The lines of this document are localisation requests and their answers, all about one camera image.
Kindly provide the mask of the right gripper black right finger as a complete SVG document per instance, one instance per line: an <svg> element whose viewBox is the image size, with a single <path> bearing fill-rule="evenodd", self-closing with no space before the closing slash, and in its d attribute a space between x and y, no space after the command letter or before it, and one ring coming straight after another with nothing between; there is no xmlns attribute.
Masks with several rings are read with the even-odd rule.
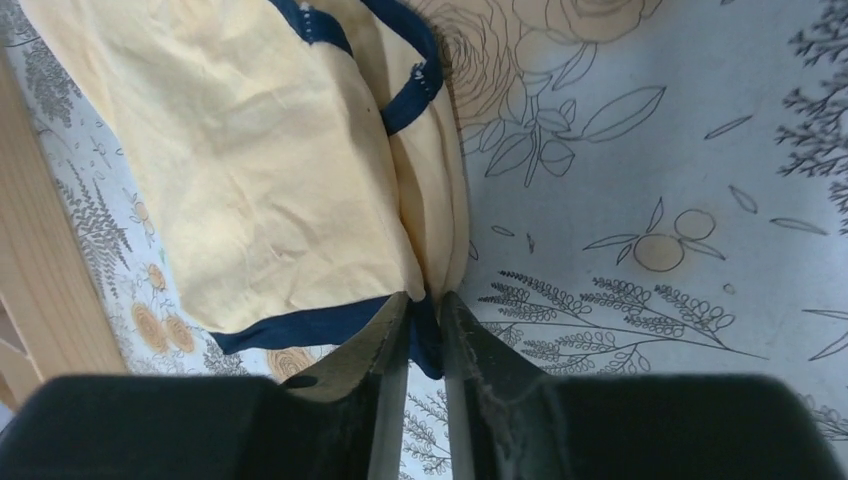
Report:
<svg viewBox="0 0 848 480"><path fill-rule="evenodd" d="M482 326L455 292L441 302L445 393L455 479L529 479L545 438L544 373Z"/></svg>

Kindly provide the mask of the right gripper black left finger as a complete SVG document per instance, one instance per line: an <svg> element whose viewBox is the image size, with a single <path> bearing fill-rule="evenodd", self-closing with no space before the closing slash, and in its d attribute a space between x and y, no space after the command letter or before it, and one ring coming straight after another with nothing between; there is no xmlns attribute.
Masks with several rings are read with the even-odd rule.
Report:
<svg viewBox="0 0 848 480"><path fill-rule="evenodd" d="M399 475L411 305L389 297L352 338L281 386L291 479Z"/></svg>

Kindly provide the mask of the beige cloth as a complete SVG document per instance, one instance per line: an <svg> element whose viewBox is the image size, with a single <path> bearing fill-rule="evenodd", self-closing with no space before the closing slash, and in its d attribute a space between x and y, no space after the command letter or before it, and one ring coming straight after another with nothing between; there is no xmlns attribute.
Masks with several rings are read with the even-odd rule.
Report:
<svg viewBox="0 0 848 480"><path fill-rule="evenodd" d="M399 1L25 1L119 141L183 310L226 353L339 345L397 292L443 375L467 183L439 48Z"/></svg>

